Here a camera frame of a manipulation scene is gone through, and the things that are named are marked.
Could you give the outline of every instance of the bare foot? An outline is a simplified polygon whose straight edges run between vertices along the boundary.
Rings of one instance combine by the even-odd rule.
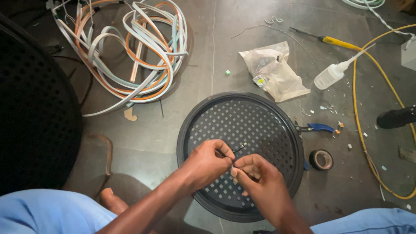
[[[116,215],[120,215],[129,207],[123,200],[114,195],[111,188],[101,191],[100,198],[102,205]]]

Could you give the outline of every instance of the yellow screwdriver handle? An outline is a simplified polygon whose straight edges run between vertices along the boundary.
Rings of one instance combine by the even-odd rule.
[[[352,45],[352,44],[349,44],[349,43],[346,43],[346,42],[343,42],[343,41],[340,41],[338,39],[335,39],[335,38],[332,38],[332,37],[328,37],[328,36],[324,37],[322,39],[322,42],[325,42],[325,43],[328,43],[328,44],[342,46],[342,47],[349,48],[349,49],[361,50],[360,48],[358,48],[355,45]]]

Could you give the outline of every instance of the hand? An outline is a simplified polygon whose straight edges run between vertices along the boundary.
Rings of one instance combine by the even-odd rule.
[[[191,181],[192,193],[225,173],[234,159],[234,153],[224,141],[207,140],[192,150],[178,172],[185,174],[185,177]]]
[[[282,174],[258,154],[244,156],[234,165],[237,168],[231,170],[231,175],[245,189],[243,196],[250,195],[261,214],[277,228],[287,208],[293,207]],[[246,173],[260,179],[259,182]]]

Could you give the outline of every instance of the blue pants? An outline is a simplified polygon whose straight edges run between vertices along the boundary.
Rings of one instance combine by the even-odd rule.
[[[0,233],[93,234],[116,215],[75,192],[33,189],[0,197]],[[366,209],[311,227],[315,234],[416,233],[416,215],[402,209]]]

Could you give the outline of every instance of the yellow cable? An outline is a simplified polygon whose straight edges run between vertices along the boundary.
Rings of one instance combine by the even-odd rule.
[[[404,26],[404,27],[399,27],[399,28],[396,28],[396,29],[394,29],[394,30],[391,30],[391,31],[389,31],[389,32],[386,32],[386,33],[384,33],[384,34],[382,34],[382,35],[380,35],[380,36],[378,36],[378,37],[376,37],[376,38],[374,38],[373,40],[371,40],[370,42],[368,42],[363,48],[359,48],[359,47],[356,47],[355,49],[357,49],[357,50],[359,50],[359,51],[361,51],[361,50],[363,50],[363,49],[365,49],[365,47],[367,47],[369,44],[371,44],[372,42],[374,42],[375,40],[377,40],[377,39],[379,39],[379,38],[381,38],[381,37],[383,37],[383,36],[385,36],[385,35],[387,35],[387,34],[389,34],[389,33],[391,33],[391,32],[395,32],[395,31],[398,31],[398,30],[401,30],[401,29],[404,29],[404,28],[408,28],[408,27],[416,27],[416,24],[413,24],[413,25],[408,25],[408,26]],[[391,90],[393,91],[393,93],[394,93],[394,95],[396,96],[396,98],[397,98],[397,100],[399,101],[399,103],[400,103],[400,105],[401,105],[401,107],[402,108],[404,108],[405,106],[403,105],[403,103],[401,102],[401,100],[400,100],[400,97],[399,97],[399,95],[396,93],[396,91],[395,91],[395,89],[394,89],[394,87],[391,85],[391,83],[390,83],[390,80],[387,78],[387,75],[386,75],[386,73],[384,73],[384,71],[383,71],[383,69],[381,68],[381,66],[380,66],[380,64],[369,54],[369,53],[367,53],[367,52],[365,52],[365,54],[371,59],[371,60],[373,60],[373,62],[377,65],[377,67],[380,69],[380,71],[381,71],[381,73],[383,74],[383,76],[384,76],[384,78],[385,78],[385,80],[387,81],[387,83],[388,83],[388,85],[390,86],[390,88],[391,88]],[[361,140],[361,143],[362,143],[362,146],[363,146],[363,149],[364,149],[364,153],[365,153],[365,155],[366,155],[366,158],[367,158],[367,162],[368,162],[368,164],[370,165],[370,168],[371,168],[371,171],[373,172],[373,174],[374,174],[374,176],[377,178],[377,180],[379,181],[379,183],[387,190],[387,191],[389,191],[390,193],[392,193],[394,196],[396,196],[396,197],[398,197],[398,198],[400,198],[400,199],[411,199],[412,197],[414,197],[415,195],[416,195],[416,186],[415,186],[415,188],[414,188],[414,190],[413,190],[413,192],[410,194],[410,195],[408,195],[408,196],[406,196],[406,197],[403,197],[403,196],[400,196],[400,195],[398,195],[398,194],[396,194],[396,193],[394,193],[392,190],[390,190],[382,181],[381,181],[381,179],[380,179],[380,177],[378,176],[378,174],[376,173],[376,171],[374,170],[374,167],[373,167],[373,164],[372,164],[372,162],[371,162],[371,159],[370,159],[370,156],[369,156],[369,154],[368,154],[368,152],[367,152],[367,148],[366,148],[366,146],[365,146],[365,143],[364,143],[364,138],[363,138],[363,135],[362,135],[362,132],[361,132],[361,126],[360,126],[360,121],[359,121],[359,118],[358,118],[358,111],[357,111],[357,97],[356,97],[356,93],[355,93],[355,84],[356,84],[356,82],[355,82],[355,73],[356,73],[356,67],[357,67],[357,60],[355,60],[354,61],[354,71],[353,71],[353,85],[352,85],[352,94],[353,94],[353,100],[354,100],[354,112],[355,112],[355,119],[356,119],[356,121],[357,121],[357,127],[358,127],[358,133],[360,134],[360,140]],[[414,138],[414,140],[415,140],[415,145],[416,145],[416,132],[415,132],[415,129],[414,129],[414,127],[413,127],[413,124],[410,124],[410,128],[411,128],[411,131],[412,131],[412,134],[413,134],[413,138]]]

